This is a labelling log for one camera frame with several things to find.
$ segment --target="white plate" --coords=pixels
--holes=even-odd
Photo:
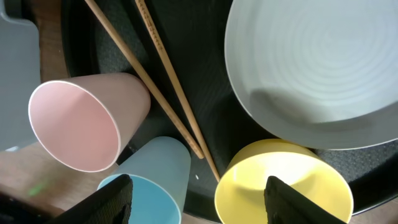
[[[229,79],[263,128],[352,149],[398,138],[398,0],[234,0]]]

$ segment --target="black tray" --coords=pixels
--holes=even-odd
[[[134,1],[97,0],[97,3],[189,128]],[[274,138],[244,112],[229,84],[223,52],[231,3],[232,0],[147,1],[220,175],[241,148],[260,139]],[[71,76],[135,74],[84,0],[63,0],[62,35]],[[134,152],[156,136],[170,136],[185,143],[152,98],[149,115],[128,148]],[[398,195],[398,142],[351,151],[314,152],[349,182],[354,195],[354,214]],[[213,202],[215,189],[216,180],[206,160],[192,154],[184,212],[219,222]]]

